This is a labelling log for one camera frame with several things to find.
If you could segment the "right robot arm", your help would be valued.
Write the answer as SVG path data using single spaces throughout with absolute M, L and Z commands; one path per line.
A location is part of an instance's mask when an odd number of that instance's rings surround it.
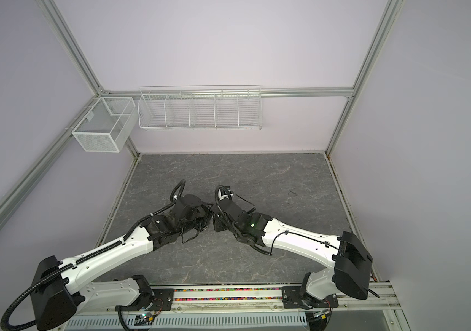
M 228 186 L 214 192 L 213 220 L 216 231 L 230 231 L 236 241 L 263 255 L 277 250 L 292 252 L 319 263 L 319 272 L 306 273 L 294 298 L 284 295 L 284 303 L 309 310 L 321 306 L 332 309 L 334 295 L 366 300 L 376 295 L 370 289 L 373 257 L 358 236 L 344 231 L 341 235 L 319 234 L 289 226 L 255 209 L 243 210 L 233 200 Z

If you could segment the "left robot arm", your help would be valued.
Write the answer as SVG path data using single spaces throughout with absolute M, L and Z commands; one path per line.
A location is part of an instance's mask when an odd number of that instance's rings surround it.
M 207 203 L 193 194 L 184 194 L 181 180 L 171 192 L 170 202 L 141 218 L 122 236 L 91 251 L 58 260 L 43 259 L 34 279 L 6 309 L 1 317 L 2 330 L 38 330 L 57 328 L 78 314 L 98 294 L 90 288 L 93 280 L 122 264 L 174 243 L 190 230 L 200 234 L 213 217 L 220 202 Z

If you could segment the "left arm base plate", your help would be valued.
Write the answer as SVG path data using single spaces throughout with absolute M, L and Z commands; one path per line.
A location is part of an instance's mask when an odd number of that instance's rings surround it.
M 143 290 L 139 297 L 128 306 L 121 306 L 125 312 L 132 311 L 168 311 L 173 303 L 175 291 L 173 288 L 156 288 Z

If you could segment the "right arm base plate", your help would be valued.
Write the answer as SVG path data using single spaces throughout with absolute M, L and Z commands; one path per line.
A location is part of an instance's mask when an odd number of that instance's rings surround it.
M 329 295 L 325 299 L 316 299 L 309 295 L 302 287 L 283 286 L 282 302 L 286 309 L 310 310 L 314 308 L 338 308 L 339 303 L 336 295 Z

